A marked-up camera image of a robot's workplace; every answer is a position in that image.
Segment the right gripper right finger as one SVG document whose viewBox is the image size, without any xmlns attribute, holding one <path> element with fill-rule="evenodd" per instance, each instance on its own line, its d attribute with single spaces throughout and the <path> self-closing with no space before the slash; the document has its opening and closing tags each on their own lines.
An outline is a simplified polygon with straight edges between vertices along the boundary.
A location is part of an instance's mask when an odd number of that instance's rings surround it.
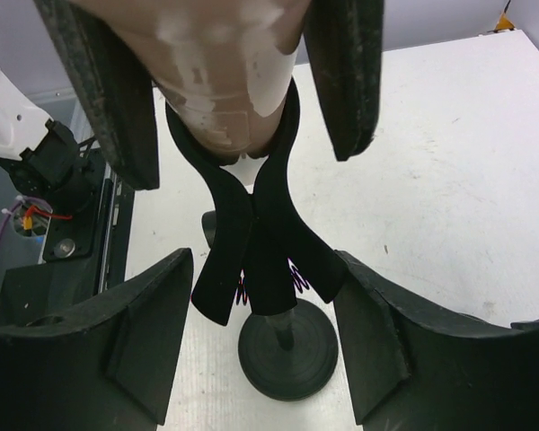
<svg viewBox="0 0 539 431">
<path fill-rule="evenodd" d="M 539 319 L 496 326 L 341 257 L 334 309 L 359 426 L 539 430 Z"/>
</svg>

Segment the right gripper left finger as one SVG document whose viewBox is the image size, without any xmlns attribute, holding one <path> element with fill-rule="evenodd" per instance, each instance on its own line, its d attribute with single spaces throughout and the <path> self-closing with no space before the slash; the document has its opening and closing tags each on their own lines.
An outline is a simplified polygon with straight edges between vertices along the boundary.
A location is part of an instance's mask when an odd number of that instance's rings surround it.
<svg viewBox="0 0 539 431">
<path fill-rule="evenodd" d="M 192 278 L 192 253 L 179 249 L 63 312 L 0 328 L 0 430 L 162 425 Z"/>
</svg>

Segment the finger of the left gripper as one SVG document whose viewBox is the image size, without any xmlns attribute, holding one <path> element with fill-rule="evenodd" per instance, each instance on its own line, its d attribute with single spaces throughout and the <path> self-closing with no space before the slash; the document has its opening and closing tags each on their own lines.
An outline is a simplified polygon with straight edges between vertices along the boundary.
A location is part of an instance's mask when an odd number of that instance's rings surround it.
<svg viewBox="0 0 539 431">
<path fill-rule="evenodd" d="M 160 186 L 152 80 L 100 19 L 68 1 L 35 5 L 112 168 L 132 189 Z"/>
<path fill-rule="evenodd" d="M 304 40 L 336 159 L 371 144 L 380 110 L 384 0 L 312 1 Z"/>
</svg>

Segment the beige microphone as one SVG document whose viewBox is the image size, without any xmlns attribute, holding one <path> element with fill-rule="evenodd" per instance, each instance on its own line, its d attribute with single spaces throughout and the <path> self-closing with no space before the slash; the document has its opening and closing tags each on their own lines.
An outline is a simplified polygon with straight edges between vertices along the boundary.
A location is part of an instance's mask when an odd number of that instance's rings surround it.
<svg viewBox="0 0 539 431">
<path fill-rule="evenodd" d="M 131 49 L 224 164 L 270 152 L 307 1 L 77 1 Z"/>
</svg>

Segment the black stand with beige microphone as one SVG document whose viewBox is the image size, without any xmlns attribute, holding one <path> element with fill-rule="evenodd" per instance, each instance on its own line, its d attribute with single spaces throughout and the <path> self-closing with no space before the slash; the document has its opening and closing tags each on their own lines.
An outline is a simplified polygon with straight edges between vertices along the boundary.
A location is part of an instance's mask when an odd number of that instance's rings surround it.
<svg viewBox="0 0 539 431">
<path fill-rule="evenodd" d="M 273 400 L 308 398 L 331 379 L 338 362 L 335 329 L 325 313 L 301 298 L 313 289 L 325 302 L 348 273 L 342 259 L 302 220 L 292 202 L 287 166 L 300 120 L 300 101 L 289 85 L 270 154 L 252 189 L 224 170 L 192 136 L 180 116 L 166 112 L 172 139 L 206 182 L 214 210 L 208 257 L 191 294 L 194 307 L 226 325 L 238 304 L 251 309 L 238 339 L 243 373 Z"/>
</svg>

